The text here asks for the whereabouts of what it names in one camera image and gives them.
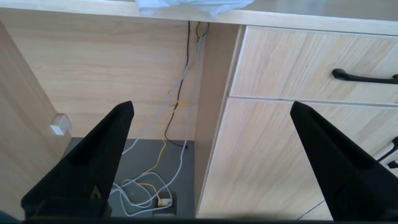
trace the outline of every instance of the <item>drawer handle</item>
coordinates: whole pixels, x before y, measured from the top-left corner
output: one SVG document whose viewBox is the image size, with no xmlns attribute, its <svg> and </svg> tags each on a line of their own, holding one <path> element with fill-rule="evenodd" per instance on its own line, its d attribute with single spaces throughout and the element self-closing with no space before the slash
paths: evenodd
<svg viewBox="0 0 398 224">
<path fill-rule="evenodd" d="M 350 75 L 346 73 L 343 69 L 336 68 L 332 72 L 333 76 L 338 80 L 343 81 L 353 81 L 353 82 L 371 82 L 371 83 L 384 83 L 384 84 L 395 84 L 398 85 L 398 74 L 393 75 L 391 79 L 384 78 L 368 78 L 368 77 L 359 77 L 356 75 Z"/>
</svg>

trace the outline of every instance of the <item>light wood panel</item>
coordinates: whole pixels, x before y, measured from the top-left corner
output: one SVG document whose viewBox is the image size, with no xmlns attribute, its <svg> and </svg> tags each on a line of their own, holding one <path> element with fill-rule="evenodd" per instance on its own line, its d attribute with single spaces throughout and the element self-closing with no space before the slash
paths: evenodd
<svg viewBox="0 0 398 224">
<path fill-rule="evenodd" d="M 294 1 L 301 6 L 305 0 Z M 319 1 L 313 0 L 308 5 L 309 15 L 300 14 L 290 2 L 287 7 L 279 8 L 273 2 L 264 3 L 257 0 L 254 7 L 233 9 L 219 14 L 215 19 L 189 7 L 171 7 L 154 15 L 161 19 L 178 19 L 184 21 L 220 22 L 267 27 L 285 27 L 294 29 L 330 30 L 339 32 L 357 32 L 365 34 L 398 35 L 398 17 L 394 10 L 396 1 L 383 0 L 374 4 L 363 3 L 364 0 L 327 0 L 322 13 L 313 10 Z M 137 4 L 132 1 L 87 1 L 87 0 L 2 0 L 0 7 L 11 9 L 30 9 L 53 12 L 69 12 L 91 15 L 141 17 Z"/>
<path fill-rule="evenodd" d="M 370 154 L 398 136 L 398 108 L 309 103 Z M 290 118 L 292 103 L 228 98 L 201 217 L 297 219 L 323 200 Z"/>
<path fill-rule="evenodd" d="M 23 218 L 21 198 L 59 161 L 71 136 L 0 21 L 0 210 Z"/>
<path fill-rule="evenodd" d="M 248 27 L 231 96 L 396 104 L 398 86 L 347 82 L 331 71 L 392 78 L 398 38 Z"/>
<path fill-rule="evenodd" d="M 2 19 L 59 113 L 72 122 L 74 137 L 85 136 L 118 103 L 131 100 L 135 116 L 129 138 L 137 138 L 182 76 L 187 21 L 93 16 L 1 9 Z M 192 22 L 191 47 L 196 37 Z M 187 102 L 193 66 L 181 91 Z M 189 139 L 195 135 L 196 91 Z M 146 139 L 160 139 L 175 102 L 170 101 Z M 170 139 L 185 139 L 188 107 L 177 110 Z"/>
<path fill-rule="evenodd" d="M 211 24 L 206 37 L 195 135 L 195 208 L 200 203 L 229 79 L 241 48 L 242 29 L 232 24 Z"/>
</svg>

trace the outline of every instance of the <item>yellow cable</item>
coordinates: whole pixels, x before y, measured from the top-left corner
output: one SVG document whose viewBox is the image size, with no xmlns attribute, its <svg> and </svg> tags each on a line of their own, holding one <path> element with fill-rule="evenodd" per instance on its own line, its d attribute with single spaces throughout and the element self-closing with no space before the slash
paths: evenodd
<svg viewBox="0 0 398 224">
<path fill-rule="evenodd" d="M 175 113 L 176 110 L 177 110 L 177 108 L 170 113 L 170 117 Z M 166 148 L 166 145 L 167 145 L 166 141 L 164 141 L 164 139 L 163 139 L 163 136 L 162 136 L 162 141 L 163 141 L 163 147 L 160 150 L 159 156 L 157 157 L 156 164 L 152 168 L 150 168 L 150 169 L 146 170 L 145 172 L 143 172 L 140 176 L 150 172 L 151 170 L 155 169 L 157 167 L 157 165 L 159 165 L 159 161 L 160 161 L 160 158 L 162 157 L 163 150 Z M 158 202 L 159 202 L 159 206 L 163 206 L 162 205 L 162 201 L 161 201 L 161 199 L 159 197 L 159 194 L 157 194 L 157 190 L 152 184 L 148 184 L 148 183 L 137 183 L 137 184 L 151 186 L 155 190 L 155 194 L 157 196 L 157 199 L 158 199 Z"/>
<path fill-rule="evenodd" d="M 174 114 L 175 111 L 177 111 L 177 109 L 178 109 L 178 108 L 176 108 L 175 110 L 173 110 L 173 111 L 170 113 L 170 117 Z M 165 125 L 164 125 L 164 129 L 163 129 L 163 130 L 166 130 L 167 122 L 165 122 L 164 124 L 165 124 Z M 166 141 L 164 141 L 164 139 L 163 139 L 163 136 L 162 136 L 162 141 L 163 141 L 163 147 L 162 147 L 162 149 L 160 150 L 159 156 L 157 157 L 157 162 L 156 162 L 156 164 L 155 164 L 152 168 L 150 168 L 150 169 L 146 170 L 145 172 L 143 172 L 141 175 L 144 175 L 144 174 L 150 172 L 151 170 L 155 169 L 155 168 L 157 167 L 157 165 L 159 165 L 159 161 L 160 161 L 160 158 L 162 157 L 163 150 L 166 148 L 166 145 L 167 145 Z"/>
</svg>

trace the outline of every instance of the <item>electrical outlet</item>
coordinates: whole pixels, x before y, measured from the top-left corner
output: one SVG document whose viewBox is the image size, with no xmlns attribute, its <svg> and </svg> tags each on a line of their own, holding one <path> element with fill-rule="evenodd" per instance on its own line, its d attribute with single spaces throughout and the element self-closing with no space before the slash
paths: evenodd
<svg viewBox="0 0 398 224">
<path fill-rule="evenodd" d="M 70 127 L 70 120 L 66 114 L 57 114 L 54 118 L 51 128 L 56 135 L 65 135 Z"/>
</svg>

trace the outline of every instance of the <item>wooden cabinet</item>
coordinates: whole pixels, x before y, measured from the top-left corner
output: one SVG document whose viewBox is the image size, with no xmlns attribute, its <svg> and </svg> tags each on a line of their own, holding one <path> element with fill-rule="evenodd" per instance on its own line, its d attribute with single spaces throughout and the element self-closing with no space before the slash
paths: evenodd
<svg viewBox="0 0 398 224">
<path fill-rule="evenodd" d="M 307 103 L 370 155 L 398 136 L 398 109 Z M 297 219 L 323 195 L 289 115 L 292 102 L 228 98 L 200 216 Z"/>
<path fill-rule="evenodd" d="M 231 96 L 396 104 L 398 85 L 347 82 L 331 71 L 392 78 L 398 37 L 248 26 Z"/>
</svg>

